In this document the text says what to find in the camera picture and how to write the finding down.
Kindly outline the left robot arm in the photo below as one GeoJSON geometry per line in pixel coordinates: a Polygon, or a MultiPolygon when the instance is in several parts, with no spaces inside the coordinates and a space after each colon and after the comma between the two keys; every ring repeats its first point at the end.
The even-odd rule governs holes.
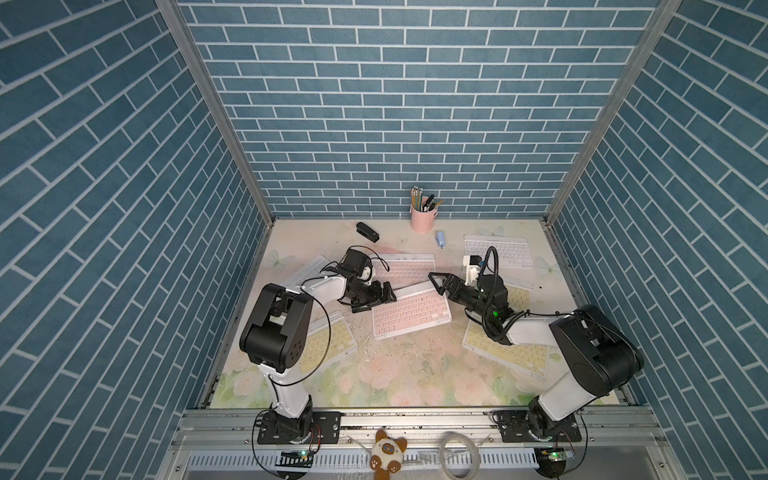
{"type": "Polygon", "coordinates": [[[261,290],[239,348],[270,386],[271,405],[261,418],[262,441],[297,443],[316,431],[312,398],[303,386],[311,374],[301,373],[297,364],[307,345],[313,308],[338,299],[347,299],[355,313],[397,301],[388,282],[343,275],[310,277],[296,286],[269,283],[261,290]]]}

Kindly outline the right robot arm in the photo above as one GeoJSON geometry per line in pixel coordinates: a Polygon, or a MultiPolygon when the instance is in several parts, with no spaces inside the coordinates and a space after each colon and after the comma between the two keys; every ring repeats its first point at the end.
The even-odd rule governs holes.
{"type": "Polygon", "coordinates": [[[638,348],[594,305],[534,314],[510,306],[496,274],[482,274],[473,285],[451,273],[431,272],[428,278],[436,292],[461,305],[491,341],[560,351],[568,370],[528,406],[526,428],[537,440],[558,436],[573,422],[575,412],[625,385],[644,367],[638,348]]]}

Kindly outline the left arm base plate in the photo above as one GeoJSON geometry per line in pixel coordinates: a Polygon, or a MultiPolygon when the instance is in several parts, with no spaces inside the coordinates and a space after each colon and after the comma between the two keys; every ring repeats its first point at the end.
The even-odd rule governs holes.
{"type": "Polygon", "coordinates": [[[314,444],[337,444],[341,429],[342,413],[339,411],[313,411],[311,416],[288,418],[267,410],[255,427],[259,445],[288,445],[305,443],[312,437],[314,444]]]}

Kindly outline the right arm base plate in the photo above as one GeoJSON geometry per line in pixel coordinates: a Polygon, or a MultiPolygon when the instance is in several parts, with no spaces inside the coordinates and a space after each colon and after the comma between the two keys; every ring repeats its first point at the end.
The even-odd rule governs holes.
{"type": "Polygon", "coordinates": [[[573,443],[582,440],[582,433],[573,414],[553,421],[543,413],[524,409],[493,410],[491,422],[497,427],[504,443],[555,442],[573,443]]]}

